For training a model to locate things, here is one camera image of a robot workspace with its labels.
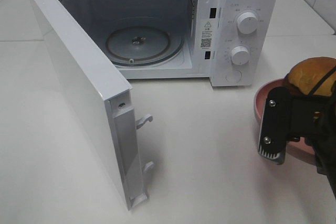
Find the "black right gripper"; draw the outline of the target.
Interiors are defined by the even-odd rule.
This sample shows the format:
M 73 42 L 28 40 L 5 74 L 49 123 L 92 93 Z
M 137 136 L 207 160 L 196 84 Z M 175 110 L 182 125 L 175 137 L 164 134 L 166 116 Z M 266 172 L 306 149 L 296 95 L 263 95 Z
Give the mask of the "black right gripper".
M 288 142 L 303 137 L 318 156 L 335 155 L 335 88 L 331 95 L 307 95 L 293 85 L 271 89 L 265 99 L 258 153 L 281 165 Z

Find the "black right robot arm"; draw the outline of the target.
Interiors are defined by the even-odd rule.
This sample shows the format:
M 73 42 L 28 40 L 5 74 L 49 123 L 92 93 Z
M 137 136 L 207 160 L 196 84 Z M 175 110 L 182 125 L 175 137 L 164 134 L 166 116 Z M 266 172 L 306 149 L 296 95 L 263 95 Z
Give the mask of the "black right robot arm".
M 292 95 L 285 87 L 269 91 L 259 131 L 258 153 L 277 164 L 288 142 L 304 137 L 335 190 L 335 94 Z

